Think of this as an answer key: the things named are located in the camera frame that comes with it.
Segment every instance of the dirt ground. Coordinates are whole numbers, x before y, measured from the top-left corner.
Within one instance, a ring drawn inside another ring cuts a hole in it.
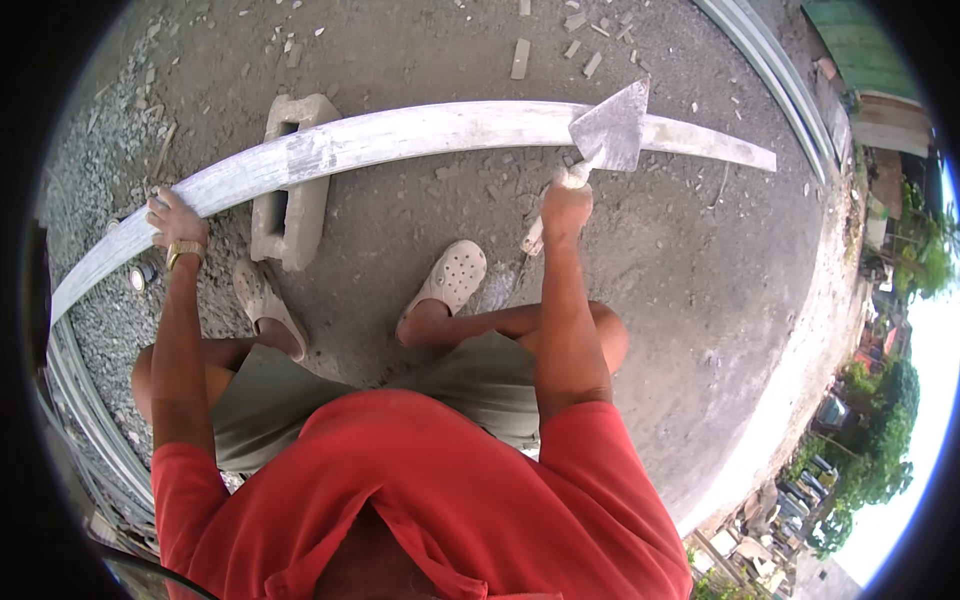
[[[817,181],[782,112],[692,3],[581,0],[589,22],[606,16],[611,29],[633,12],[633,46],[588,27],[569,34],[564,18],[576,11],[560,0],[535,0],[529,17],[517,15],[516,2],[462,4],[132,3],[78,81],[52,150],[44,200],[55,283],[104,234],[107,221],[140,206],[153,185],[259,143],[277,94],[300,98],[337,87],[333,103],[344,116],[457,100],[597,103],[644,75],[628,61],[637,49],[652,69],[651,113],[771,149],[780,168],[765,173],[731,165],[724,202],[713,210],[707,207],[717,200],[725,169],[719,161],[644,152],[636,173],[591,179],[596,206],[583,242],[589,294],[615,309],[632,336],[614,381],[615,401],[679,521],[698,507],[734,452],[798,326],[825,219],[835,218],[828,216],[833,195],[818,200]],[[763,2],[757,9],[809,73],[799,2]],[[290,34],[304,44],[294,68],[283,52]],[[532,50],[526,79],[512,81],[519,37]],[[567,60],[572,39],[583,47]],[[604,60],[588,80],[581,71],[594,51]],[[156,80],[147,89],[150,69]],[[145,106],[163,110],[138,108],[139,87]],[[153,180],[174,122],[171,151]],[[530,222],[530,194],[571,152],[431,156],[334,176],[317,259],[302,273],[274,265],[284,297],[311,335],[305,366],[375,386],[428,360],[400,348],[393,330],[438,253],[458,238],[480,244],[490,263],[468,311],[537,301],[542,259],[524,260],[518,245]],[[434,171],[454,162],[461,175],[437,181]],[[486,190],[491,182],[498,199]],[[813,191],[804,195],[807,183]],[[249,248],[250,205],[211,222],[200,283],[204,333],[249,335],[230,274]],[[145,254],[159,258],[156,251]],[[119,270],[106,278],[69,318],[99,393],[149,465],[150,432],[132,407],[129,373],[138,350],[153,341],[165,286],[160,281],[136,294],[126,277]],[[846,306],[848,299],[836,301]]]

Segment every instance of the trowel handle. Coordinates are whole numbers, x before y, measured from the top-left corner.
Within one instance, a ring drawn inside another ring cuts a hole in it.
[[[566,189],[580,189],[587,185],[587,179],[592,170],[593,167],[588,162],[578,162],[561,173],[557,178],[557,184]],[[530,226],[523,242],[520,243],[520,249],[530,256],[536,256],[543,250],[543,220],[540,217],[537,217],[534,224]]]

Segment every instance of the left hand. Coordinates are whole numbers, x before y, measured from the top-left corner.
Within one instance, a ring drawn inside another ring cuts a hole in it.
[[[156,198],[147,200],[147,208],[150,209],[147,223],[160,230],[154,234],[154,244],[166,248],[171,243],[182,240],[198,242],[206,248],[210,225],[170,189],[161,187],[156,194],[163,203]]]

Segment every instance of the watch band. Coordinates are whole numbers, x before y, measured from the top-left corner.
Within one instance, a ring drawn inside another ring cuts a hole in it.
[[[170,246],[167,247],[167,270],[173,271],[174,263],[177,262],[177,257],[187,252],[199,256],[200,264],[204,264],[204,259],[206,258],[206,249],[200,244],[200,242],[176,240],[171,242]]]

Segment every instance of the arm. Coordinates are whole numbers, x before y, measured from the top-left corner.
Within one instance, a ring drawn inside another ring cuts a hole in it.
[[[154,243],[165,247],[175,240],[190,240],[206,248],[206,222],[170,190],[161,188],[159,196],[166,206],[153,198],[147,202],[152,211],[147,221],[160,230]],[[196,254],[182,254],[170,274],[151,367],[154,450],[169,442],[185,442],[215,459],[197,314],[200,264]]]
[[[612,402],[610,372],[590,316],[577,249],[592,210],[589,185],[568,190],[554,183],[543,201],[546,264],[534,375],[541,427],[574,404]]]

